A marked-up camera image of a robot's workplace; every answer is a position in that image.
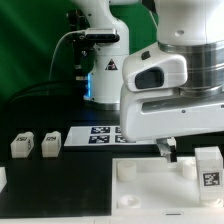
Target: white object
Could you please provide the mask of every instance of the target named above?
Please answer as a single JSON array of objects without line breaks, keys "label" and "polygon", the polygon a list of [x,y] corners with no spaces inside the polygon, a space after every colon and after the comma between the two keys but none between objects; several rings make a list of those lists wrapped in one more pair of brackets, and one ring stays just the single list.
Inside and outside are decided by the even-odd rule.
[{"label": "white object", "polygon": [[201,200],[224,197],[223,158],[218,147],[195,149]]},{"label": "white object", "polygon": [[43,157],[57,157],[61,148],[61,134],[57,131],[47,133],[41,146]]},{"label": "white object", "polygon": [[201,206],[210,208],[223,208],[223,201],[223,198],[215,200],[201,200]]},{"label": "white object", "polygon": [[187,159],[183,162],[182,175],[188,180],[197,179],[197,169],[195,159]]},{"label": "white object", "polygon": [[223,0],[155,0],[155,4],[159,42],[192,46],[224,39]]},{"label": "white object", "polygon": [[[88,94],[84,96],[84,100],[87,102],[119,105],[120,91],[123,83],[122,66],[124,59],[129,55],[128,27],[124,22],[111,14],[109,8],[110,1],[71,1],[76,7],[82,10],[91,28],[114,28],[120,36],[120,40],[116,43],[96,44],[94,46],[94,67],[88,75]],[[124,4],[131,4],[132,2],[124,1]]]},{"label": "white object", "polygon": [[168,138],[167,139],[167,143],[168,143],[168,145],[171,147],[171,146],[173,146],[173,147],[177,147],[177,142],[176,142],[176,139],[175,138],[173,138],[173,137],[171,137],[171,138]]},{"label": "white object", "polygon": [[[161,157],[114,159],[112,179],[112,216],[125,218],[176,216],[182,217],[180,220],[185,223],[185,218],[194,217],[194,215],[197,217],[209,217],[209,215],[215,217],[218,214],[224,215],[224,208],[220,207],[222,200],[207,201],[207,203],[210,203],[210,206],[205,206],[202,204],[202,201],[199,200],[200,193],[197,181],[183,178],[182,164],[184,161],[189,159],[194,160],[195,158],[178,157],[176,163],[167,163],[167,160]],[[136,163],[138,167],[138,178],[135,181],[119,181],[117,165],[124,160]],[[126,200],[126,204],[128,204],[128,196],[130,195],[141,199],[140,209],[133,210],[131,207],[123,209],[123,207],[118,203],[121,201],[121,198],[125,198],[125,196],[127,196],[123,200],[124,202]]]},{"label": "white object", "polygon": [[88,40],[97,40],[99,38],[107,39],[108,36],[110,37],[110,39],[115,39],[117,36],[116,29],[88,28],[85,30],[85,38]]},{"label": "white object", "polygon": [[222,105],[224,93],[198,100],[179,96],[177,89],[134,93],[123,86],[122,135],[128,141],[144,141],[223,131]]},{"label": "white object", "polygon": [[[150,54],[149,58],[145,60],[142,59],[144,52],[149,52]],[[136,76],[150,68],[159,68],[164,73],[162,86],[144,89],[137,88]],[[179,87],[187,81],[186,59],[178,54],[169,54],[161,51],[158,48],[158,44],[155,43],[130,55],[124,61],[123,79],[127,89],[132,92]]]},{"label": "white object", "polygon": [[136,179],[137,167],[133,161],[120,161],[117,164],[117,176],[121,181],[133,181]]},{"label": "white object", "polygon": [[11,143],[12,158],[26,158],[30,154],[33,146],[33,133],[26,132],[18,134]]},{"label": "white object", "polygon": [[141,199],[135,195],[124,195],[118,200],[118,208],[135,209],[141,207]]}]

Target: cable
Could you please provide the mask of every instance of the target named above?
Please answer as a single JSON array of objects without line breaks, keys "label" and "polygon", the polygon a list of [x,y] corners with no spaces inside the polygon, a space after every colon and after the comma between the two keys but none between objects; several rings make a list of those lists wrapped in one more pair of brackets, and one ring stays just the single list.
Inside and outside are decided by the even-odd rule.
[{"label": "cable", "polygon": [[15,99],[22,97],[24,95],[28,95],[28,94],[33,94],[33,93],[38,93],[38,92],[46,92],[46,91],[54,91],[54,90],[62,90],[62,89],[68,89],[67,87],[58,87],[58,88],[49,88],[49,89],[37,89],[37,90],[32,90],[32,91],[28,91],[28,92],[24,92],[16,97],[13,98],[12,101],[10,101],[10,103],[12,103]]},{"label": "cable", "polygon": [[55,60],[55,56],[57,54],[57,51],[58,51],[58,48],[61,44],[61,42],[69,35],[72,35],[72,34],[77,34],[77,33],[83,33],[85,32],[85,30],[78,30],[78,31],[71,31],[71,32],[68,32],[66,33],[65,35],[63,35],[60,40],[58,41],[55,49],[54,49],[54,53],[53,53],[53,56],[52,56],[52,60],[51,60],[51,67],[50,67],[50,73],[49,73],[49,77],[48,77],[48,80],[50,81],[51,78],[52,78],[52,69],[53,69],[53,64],[54,64],[54,60]]},{"label": "cable", "polygon": [[18,97],[20,97],[22,95],[25,95],[25,94],[32,93],[30,91],[32,89],[35,89],[35,88],[38,88],[38,87],[47,86],[47,85],[55,85],[55,84],[62,84],[62,83],[69,83],[69,84],[71,84],[73,81],[75,82],[76,80],[75,79],[68,79],[68,80],[47,81],[47,82],[42,82],[42,83],[38,83],[38,84],[34,84],[34,85],[31,85],[31,86],[25,87],[24,89],[14,93],[11,97],[9,97],[9,99],[7,100],[7,102],[5,103],[3,108],[6,108],[16,98],[18,98]]},{"label": "cable", "polygon": [[154,24],[155,28],[158,29],[158,25],[157,25],[157,23],[156,23],[156,20],[155,20],[155,18],[154,18],[154,16],[153,16],[152,12],[151,12],[150,10],[149,10],[149,15],[150,15],[150,17],[151,17],[151,19],[152,19],[152,21],[153,21],[153,24]]}]

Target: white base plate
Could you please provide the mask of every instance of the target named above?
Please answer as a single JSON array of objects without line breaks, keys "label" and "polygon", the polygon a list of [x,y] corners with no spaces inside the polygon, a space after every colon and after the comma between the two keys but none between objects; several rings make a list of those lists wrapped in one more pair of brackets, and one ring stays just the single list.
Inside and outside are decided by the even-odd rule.
[{"label": "white base plate", "polygon": [[[199,200],[197,180],[188,180],[182,176],[182,163],[186,159],[191,158],[178,158],[177,163],[167,163],[165,158],[114,159],[112,215],[122,217],[130,215],[224,215],[223,207],[202,206]],[[135,180],[123,182],[118,179],[117,164],[123,160],[131,160],[136,163],[137,178]],[[141,207],[118,208],[118,201],[124,195],[138,197]]]}]

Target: black cable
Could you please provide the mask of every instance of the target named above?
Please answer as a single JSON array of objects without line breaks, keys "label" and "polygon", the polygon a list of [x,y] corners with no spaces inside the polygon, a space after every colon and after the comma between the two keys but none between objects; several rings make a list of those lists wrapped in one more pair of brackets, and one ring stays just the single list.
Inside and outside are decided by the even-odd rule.
[{"label": "black cable", "polygon": [[38,89],[38,90],[28,91],[28,92],[24,92],[21,95],[16,96],[16,98],[14,98],[14,100],[19,98],[19,97],[23,97],[24,95],[28,95],[28,94],[39,93],[39,92],[55,91],[55,90],[63,90],[63,89],[68,89],[68,88],[67,87],[60,87],[60,88],[58,87],[58,88],[48,88],[48,89]]},{"label": "black cable", "polygon": [[142,0],[142,4],[148,8],[151,12],[156,12],[155,0]]},{"label": "black cable", "polygon": [[76,80],[75,79],[68,79],[68,80],[55,80],[55,81],[46,81],[46,82],[41,82],[41,83],[37,83],[28,87],[25,87],[22,90],[19,90],[18,92],[14,93],[12,96],[9,97],[9,99],[6,101],[5,105],[3,106],[3,109],[7,108],[16,98],[32,93],[34,91],[30,91],[33,90],[35,88],[39,88],[39,87],[43,87],[43,86],[48,86],[48,85],[56,85],[56,84],[75,84]]}]

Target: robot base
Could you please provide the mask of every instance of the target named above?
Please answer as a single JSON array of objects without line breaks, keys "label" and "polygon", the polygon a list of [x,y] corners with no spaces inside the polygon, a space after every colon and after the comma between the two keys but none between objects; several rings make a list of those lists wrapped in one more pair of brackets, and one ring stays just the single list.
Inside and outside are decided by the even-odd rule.
[{"label": "robot base", "polygon": [[84,96],[84,104],[98,110],[120,110],[120,103],[97,103]]}]

